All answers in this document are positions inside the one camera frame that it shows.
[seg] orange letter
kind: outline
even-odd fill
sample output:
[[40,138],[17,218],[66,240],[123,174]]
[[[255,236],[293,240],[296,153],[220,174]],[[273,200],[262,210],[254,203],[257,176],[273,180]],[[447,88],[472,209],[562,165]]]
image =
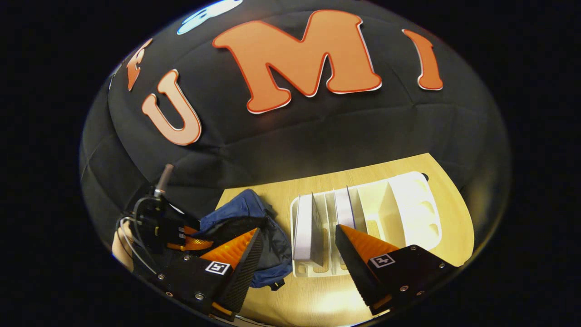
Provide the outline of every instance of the orange letter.
[[133,57],[131,57],[131,59],[129,59],[129,62],[127,63],[127,79],[129,80],[127,89],[129,91],[131,91],[131,89],[133,88],[133,85],[135,84],[135,81],[139,76],[139,72],[141,71],[141,67],[137,67],[137,64],[141,63],[141,60],[144,58],[145,47],[147,47],[151,43],[151,40],[153,39],[150,38],[149,40],[147,40],[147,42],[144,43],[139,48],[139,50],[137,50],[137,52],[133,55]]
[[265,22],[240,24],[218,35],[216,48],[227,48],[238,63],[250,90],[251,113],[285,106],[291,92],[279,88],[270,69],[275,69],[307,97],[317,93],[327,56],[332,76],[327,88],[338,94],[376,90],[381,77],[373,71],[356,15],[337,10],[318,10],[309,18],[302,40]]
[[415,49],[418,50],[419,62],[422,69],[422,73],[418,77],[419,87],[424,90],[441,90],[444,87],[444,82],[440,79],[436,56],[434,56],[434,51],[432,50],[432,43],[425,37],[410,30],[401,31],[414,42]]
[[148,115],[155,127],[172,143],[177,145],[188,145],[197,141],[202,132],[202,126],[200,125],[200,120],[193,110],[192,105],[189,104],[188,100],[182,93],[180,86],[178,85],[178,76],[180,74],[177,70],[172,69],[162,79],[157,85],[157,90],[159,93],[167,95],[171,104],[174,105],[175,110],[180,114],[184,120],[184,127],[182,129],[176,129],[173,127],[163,116],[162,111],[157,106],[157,98],[154,94],[149,94],[145,98],[141,109],[144,114]]

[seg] wooden table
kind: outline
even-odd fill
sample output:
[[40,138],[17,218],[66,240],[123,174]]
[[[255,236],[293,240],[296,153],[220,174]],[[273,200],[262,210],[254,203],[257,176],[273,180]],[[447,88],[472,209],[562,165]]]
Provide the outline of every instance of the wooden table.
[[[411,171],[426,173],[442,224],[442,240],[431,253],[461,266],[472,255],[474,229],[464,200],[445,171],[429,154],[377,165],[283,182],[225,190],[217,208],[244,189],[254,190],[271,204],[275,221],[291,239],[291,201],[298,194],[319,193],[390,178]],[[319,278],[285,278],[286,285],[273,292],[269,287],[250,288],[240,312],[245,318],[275,326],[343,326],[372,319],[350,275]]]

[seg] white cable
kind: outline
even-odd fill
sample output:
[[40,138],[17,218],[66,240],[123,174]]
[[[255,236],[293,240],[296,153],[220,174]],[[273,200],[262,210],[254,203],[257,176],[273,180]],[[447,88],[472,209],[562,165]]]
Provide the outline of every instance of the white cable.
[[133,246],[131,245],[131,242],[129,241],[129,238],[127,237],[127,234],[125,234],[125,228],[123,226],[123,224],[125,223],[125,221],[129,220],[128,217],[125,217],[123,219],[121,219],[121,221],[119,222],[119,226],[121,227],[121,232],[123,233],[123,236],[125,237],[125,241],[127,241],[127,244],[129,244],[129,248],[131,248],[131,251],[133,253],[135,253],[135,255],[137,256],[137,258],[139,258],[139,260],[147,267],[149,268],[149,270],[151,270],[151,272],[153,272],[154,274],[157,275],[157,272],[155,272],[155,270],[153,270],[148,264],[145,263],[145,261],[141,258],[141,256],[139,256],[139,254],[135,251],[135,249],[133,248]]

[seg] orange letter m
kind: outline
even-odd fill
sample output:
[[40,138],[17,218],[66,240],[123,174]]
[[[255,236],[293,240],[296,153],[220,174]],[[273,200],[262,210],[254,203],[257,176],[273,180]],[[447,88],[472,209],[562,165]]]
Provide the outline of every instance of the orange letter m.
[[310,16],[302,40],[265,22],[252,21],[218,35],[213,45],[230,50],[250,90],[248,110],[263,113],[291,101],[291,92],[276,85],[270,69],[313,97],[327,56],[332,69],[329,91],[344,94],[379,88],[381,77],[373,71],[359,29],[362,22],[351,13],[318,10]]

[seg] navy fabric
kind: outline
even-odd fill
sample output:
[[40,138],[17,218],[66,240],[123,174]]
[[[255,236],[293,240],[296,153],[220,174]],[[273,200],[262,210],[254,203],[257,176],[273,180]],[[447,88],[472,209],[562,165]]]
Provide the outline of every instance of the navy fabric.
[[200,220],[200,231],[192,234],[194,238],[203,236],[214,226],[224,223],[227,219],[244,219],[241,217],[267,217],[269,224],[263,231],[263,255],[260,257],[259,269],[254,273],[250,287],[260,288],[273,283],[281,283],[282,279],[292,272],[291,245],[285,232],[274,221],[275,213],[272,206],[266,204],[251,189],[246,189],[230,202],[210,213]]

